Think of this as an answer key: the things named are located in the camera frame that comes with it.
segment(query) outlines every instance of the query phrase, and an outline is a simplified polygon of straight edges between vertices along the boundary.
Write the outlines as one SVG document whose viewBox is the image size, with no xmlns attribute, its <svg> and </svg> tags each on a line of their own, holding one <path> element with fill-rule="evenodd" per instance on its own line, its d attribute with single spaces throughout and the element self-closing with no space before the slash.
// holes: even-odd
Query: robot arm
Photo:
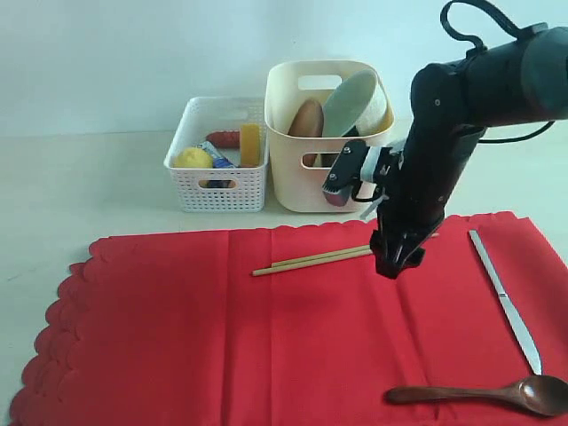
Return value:
<svg viewBox="0 0 568 426">
<path fill-rule="evenodd" d="M 453 3 L 490 13 L 516 38 L 487 50 L 447 23 Z M 442 11 L 450 36 L 475 47 L 462 61 L 430 64 L 413 80 L 414 121 L 402 150 L 348 142 L 323 186 L 329 202 L 356 201 L 361 181 L 377 185 L 378 229 L 370 246 L 378 273 L 396 278 L 417 266 L 421 245 L 444 220 L 444 208 L 488 127 L 568 118 L 568 28 L 519 29 L 486 0 L 453 0 Z"/>
</svg>

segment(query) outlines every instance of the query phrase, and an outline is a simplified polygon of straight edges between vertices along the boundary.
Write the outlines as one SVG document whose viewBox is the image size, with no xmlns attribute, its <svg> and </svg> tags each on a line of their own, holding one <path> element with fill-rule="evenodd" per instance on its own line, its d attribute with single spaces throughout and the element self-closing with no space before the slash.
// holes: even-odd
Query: knife blade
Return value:
<svg viewBox="0 0 568 426">
<path fill-rule="evenodd" d="M 518 313 L 517 308 L 509 299 L 509 295 L 507 294 L 507 291 L 505 291 L 505 288 L 501 283 L 501 279 L 495 271 L 495 267 L 491 262 L 489 254 L 487 253 L 483 242 L 479 238 L 479 234 L 476 230 L 472 229 L 469 231 L 469 237 L 471 238 L 471 241 L 473 242 L 473 245 L 476 248 L 477 253 L 479 254 L 479 258 L 481 259 L 481 263 L 484 265 L 485 270 L 487 271 L 487 275 L 489 275 L 489 278 L 491 279 L 491 282 L 495 287 L 495 291 L 497 292 L 497 296 L 499 297 L 501 307 L 505 311 L 505 315 L 507 316 L 507 320 L 509 321 L 509 325 L 511 326 L 513 333 L 515 334 L 515 338 L 517 339 L 517 342 L 521 347 L 521 351 L 523 351 L 523 354 L 525 355 L 529 366 L 531 366 L 532 372 L 536 375 L 541 375 L 542 363 L 540 361 L 540 354 L 536 345 L 534 344 L 531 333 L 526 327 L 526 324 L 521 318 L 521 315 Z"/>
</svg>

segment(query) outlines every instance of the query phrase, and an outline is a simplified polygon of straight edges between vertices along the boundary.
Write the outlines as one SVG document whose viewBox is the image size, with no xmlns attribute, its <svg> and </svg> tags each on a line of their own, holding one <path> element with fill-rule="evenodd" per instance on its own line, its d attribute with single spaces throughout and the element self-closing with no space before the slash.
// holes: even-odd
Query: red tablecloth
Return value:
<svg viewBox="0 0 568 426">
<path fill-rule="evenodd" d="M 398 280 L 374 259 L 251 277 L 365 244 L 375 223 L 111 237 L 71 267 L 14 398 L 14 425 L 565 425 L 482 402 L 392 406 L 399 385 L 531 372 L 477 259 L 477 228 L 536 342 L 568 378 L 568 271 L 528 219 L 449 217 Z"/>
</svg>

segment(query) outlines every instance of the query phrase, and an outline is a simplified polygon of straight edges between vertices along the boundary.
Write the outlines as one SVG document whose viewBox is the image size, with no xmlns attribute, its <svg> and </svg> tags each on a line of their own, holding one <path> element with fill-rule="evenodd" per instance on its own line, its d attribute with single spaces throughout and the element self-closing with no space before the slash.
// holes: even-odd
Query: yellow sponge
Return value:
<svg viewBox="0 0 568 426">
<path fill-rule="evenodd" d="M 260 127 L 258 124 L 241 125 L 241 167 L 260 165 Z"/>
</svg>

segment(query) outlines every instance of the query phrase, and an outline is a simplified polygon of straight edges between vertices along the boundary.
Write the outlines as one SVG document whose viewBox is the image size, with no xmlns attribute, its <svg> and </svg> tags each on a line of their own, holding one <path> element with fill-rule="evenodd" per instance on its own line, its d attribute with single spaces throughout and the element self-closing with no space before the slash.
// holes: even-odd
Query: white wall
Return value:
<svg viewBox="0 0 568 426">
<path fill-rule="evenodd" d="M 495 0 L 525 26 L 568 25 L 563 0 Z M 382 76 L 397 114 L 431 61 L 469 45 L 444 0 L 0 0 L 0 136 L 169 130 L 199 95 L 262 95 L 271 66 L 350 58 Z M 508 37 L 469 6 L 456 26 Z"/>
</svg>

